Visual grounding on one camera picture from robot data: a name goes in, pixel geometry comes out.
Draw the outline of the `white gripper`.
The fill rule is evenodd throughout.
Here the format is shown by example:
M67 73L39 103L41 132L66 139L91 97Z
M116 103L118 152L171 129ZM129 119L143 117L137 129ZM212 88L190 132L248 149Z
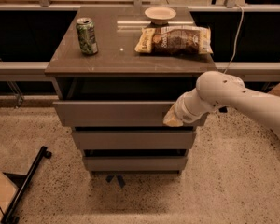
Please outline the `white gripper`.
M163 118L163 124L169 127L181 127L184 123L193 123L203 114L201 99L196 91L185 92L172 105Z

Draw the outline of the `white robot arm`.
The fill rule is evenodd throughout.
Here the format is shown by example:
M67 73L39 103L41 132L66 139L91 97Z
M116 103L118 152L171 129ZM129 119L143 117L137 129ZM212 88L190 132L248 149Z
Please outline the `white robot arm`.
M280 140L280 97L250 90L240 78L218 71L201 74L196 87L174 102L163 123L169 127L181 127L224 106L230 106L258 122Z

